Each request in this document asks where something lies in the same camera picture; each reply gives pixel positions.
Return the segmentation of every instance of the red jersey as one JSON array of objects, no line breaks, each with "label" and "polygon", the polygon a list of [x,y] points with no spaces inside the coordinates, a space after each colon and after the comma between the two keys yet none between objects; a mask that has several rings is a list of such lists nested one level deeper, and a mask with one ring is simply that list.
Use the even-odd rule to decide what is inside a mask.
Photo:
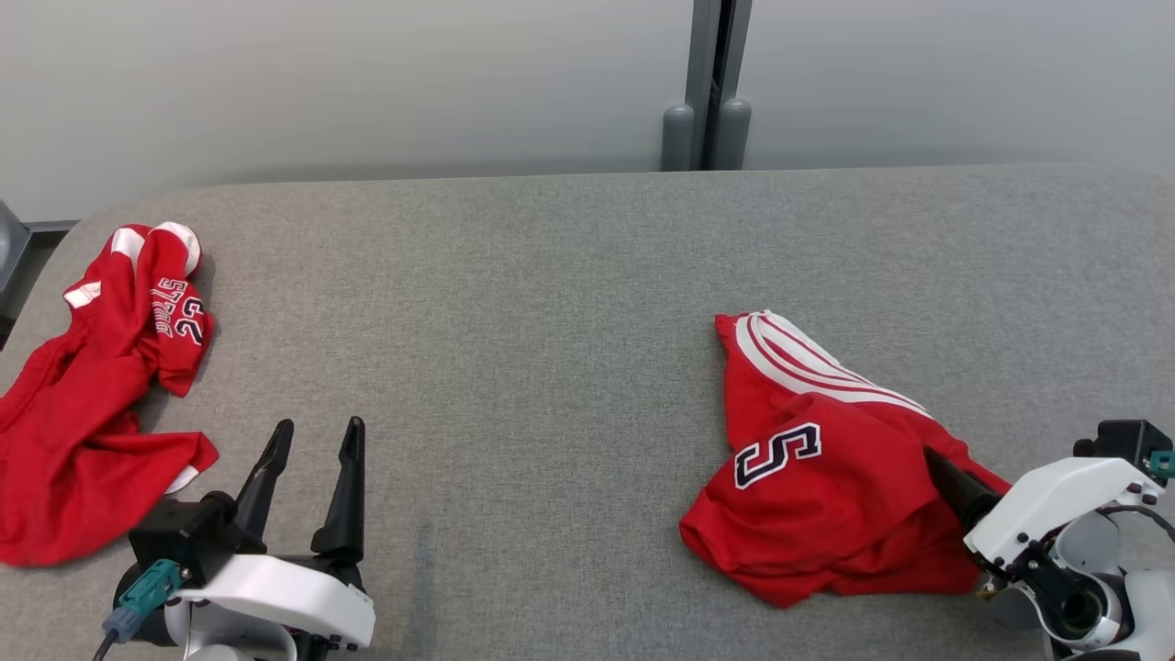
[{"label": "red jersey", "polygon": [[192,387],[213,337],[200,257],[182,224],[128,224],[65,291],[69,328],[0,399],[0,562],[88,555],[216,461],[203,434],[140,434],[129,411],[154,376]]},{"label": "red jersey", "polygon": [[718,315],[731,458],[682,519],[682,540],[757,596],[962,593],[978,568],[931,481],[931,446],[992,488],[918,403],[840,365],[778,313]]}]

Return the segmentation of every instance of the red fabric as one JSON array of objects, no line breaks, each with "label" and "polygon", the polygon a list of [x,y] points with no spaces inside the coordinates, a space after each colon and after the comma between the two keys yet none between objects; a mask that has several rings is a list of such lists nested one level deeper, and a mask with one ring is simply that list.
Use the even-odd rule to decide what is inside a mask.
[{"label": "red fabric", "polygon": [[964,593],[976,567],[922,446],[1008,484],[913,400],[839,364],[786,318],[719,315],[734,454],[680,522],[682,540],[757,596]]},{"label": "red fabric", "polygon": [[155,375],[175,396],[192,387],[213,333],[188,281],[199,261],[187,227],[127,225],[66,290],[66,333],[34,351],[0,399],[0,562],[88,555],[181,472],[216,461],[203,434],[140,434],[129,411]]}]

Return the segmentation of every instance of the gray table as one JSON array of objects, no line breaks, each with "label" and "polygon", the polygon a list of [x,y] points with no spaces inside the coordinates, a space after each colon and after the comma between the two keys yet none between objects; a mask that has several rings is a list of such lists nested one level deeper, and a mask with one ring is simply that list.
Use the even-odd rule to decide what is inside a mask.
[{"label": "gray table", "polygon": [[[1038,659],[969,598],[787,611],[677,521],[726,458],[718,311],[770,306],[914,397],[1015,479],[1103,418],[1175,432],[1175,186],[1085,166],[293,183],[183,191],[78,225],[0,357],[67,322],[119,224],[200,234],[219,333],[146,429],[203,430],[235,492],[274,424],[295,454],[267,540],[308,548],[349,416],[368,424],[365,659]],[[298,513],[311,508],[317,514]],[[1173,513],[1171,501],[1162,510]],[[1129,564],[1173,566],[1127,522]],[[125,544],[0,569],[6,659],[89,659]],[[123,646],[112,661],[175,660]]]}]

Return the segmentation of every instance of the black cable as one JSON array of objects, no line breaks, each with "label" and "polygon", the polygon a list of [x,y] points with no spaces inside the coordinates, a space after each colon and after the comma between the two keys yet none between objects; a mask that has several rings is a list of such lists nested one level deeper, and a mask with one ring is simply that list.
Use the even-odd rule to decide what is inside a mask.
[{"label": "black cable", "polygon": [[106,653],[110,650],[110,646],[114,645],[114,641],[116,640],[119,640],[119,632],[113,629],[107,632],[106,638],[102,639],[102,645],[98,646],[98,652],[94,653],[93,661],[102,661],[102,659],[106,659]]},{"label": "black cable", "polygon": [[1155,524],[1159,524],[1160,528],[1167,531],[1167,537],[1170,538],[1173,542],[1175,542],[1175,526],[1171,526],[1170,522],[1163,519],[1154,510],[1142,507],[1141,505],[1115,505],[1113,507],[1102,507],[1097,510],[1099,514],[1114,514],[1115,512],[1137,512],[1139,514],[1150,517],[1155,521]]}]

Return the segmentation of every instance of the teal connector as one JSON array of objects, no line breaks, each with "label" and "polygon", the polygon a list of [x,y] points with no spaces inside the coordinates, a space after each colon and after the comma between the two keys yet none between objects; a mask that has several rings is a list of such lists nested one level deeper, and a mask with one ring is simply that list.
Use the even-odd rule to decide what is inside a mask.
[{"label": "teal connector", "polygon": [[1164,480],[1175,478],[1175,452],[1156,450],[1150,453],[1150,474]]},{"label": "teal connector", "polygon": [[170,560],[156,560],[119,596],[119,607],[102,622],[102,630],[107,635],[114,633],[118,642],[130,640],[139,633],[147,615],[180,589],[184,573]]}]

